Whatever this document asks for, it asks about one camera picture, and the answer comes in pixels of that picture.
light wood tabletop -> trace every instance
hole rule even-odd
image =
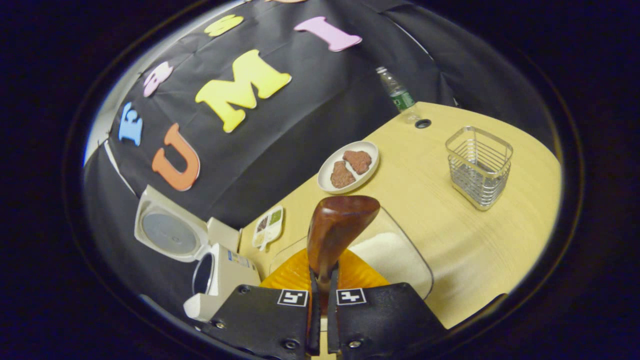
[[[542,143],[505,122],[425,102],[417,103],[417,112],[432,124],[418,129],[399,115],[363,139],[378,146],[380,164],[368,182],[345,195],[378,199],[411,239],[434,275],[426,304],[449,329],[509,293],[536,262],[556,222],[561,167]],[[504,192],[488,211],[473,207],[451,183],[445,141],[464,126],[486,130],[514,149]],[[239,253],[255,262],[262,279],[273,258],[307,234],[315,206],[327,196],[313,176],[273,204],[285,209],[284,228],[265,252],[252,246],[260,217],[245,227]]]

wire basket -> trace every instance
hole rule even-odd
[[[473,126],[458,130],[445,146],[453,187],[478,210],[490,209],[507,183],[512,146]]]

foam letter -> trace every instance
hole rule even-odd
[[[144,83],[145,91],[143,92],[143,95],[145,97],[151,96],[151,94],[154,93],[154,91],[158,88],[158,86],[160,86],[160,83],[162,83],[164,80],[166,80],[169,77],[169,75],[171,75],[172,71],[173,71],[173,67],[170,67],[167,61],[158,65],[151,72],[151,74],[147,76],[147,79],[145,80],[145,83]]]
[[[136,146],[140,145],[140,136],[142,135],[142,118],[134,122],[138,118],[138,112],[131,109],[131,102],[125,104],[120,117],[120,129],[118,129],[118,140],[122,138],[133,140]]]
[[[193,150],[191,145],[178,132],[178,124],[173,124],[164,136],[165,145],[173,145],[173,147],[182,155],[187,162],[187,169],[179,172],[171,165],[169,160],[164,156],[164,149],[160,148],[154,156],[151,163],[151,169],[166,180],[169,185],[179,192],[189,190],[193,183],[200,175],[200,159],[198,154]]]
[[[207,28],[204,29],[204,32],[209,34],[210,37],[220,36],[238,26],[242,20],[244,20],[244,17],[242,16],[227,15],[207,26]]]
[[[258,50],[249,50],[240,55],[232,65],[234,80],[211,80],[196,94],[196,102],[206,102],[222,120],[222,129],[232,132],[244,120],[244,110],[235,110],[229,105],[244,108],[256,107],[251,84],[258,88],[258,97],[266,99],[291,81],[289,74],[281,74],[258,56]]]
[[[293,30],[308,31],[329,44],[329,50],[341,51],[362,41],[356,35],[349,35],[325,21],[324,16],[313,17],[296,25]]]

brown wooden handle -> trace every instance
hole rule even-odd
[[[338,258],[358,235],[376,218],[380,203],[368,196],[334,196],[316,206],[309,234],[309,266],[318,282],[328,283]]]

plastic water bottle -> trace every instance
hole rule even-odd
[[[387,89],[387,93],[393,100],[396,108],[404,115],[408,122],[416,122],[420,117],[415,112],[415,101],[409,91],[402,85],[386,67],[378,67],[376,69],[380,74],[380,79]]]

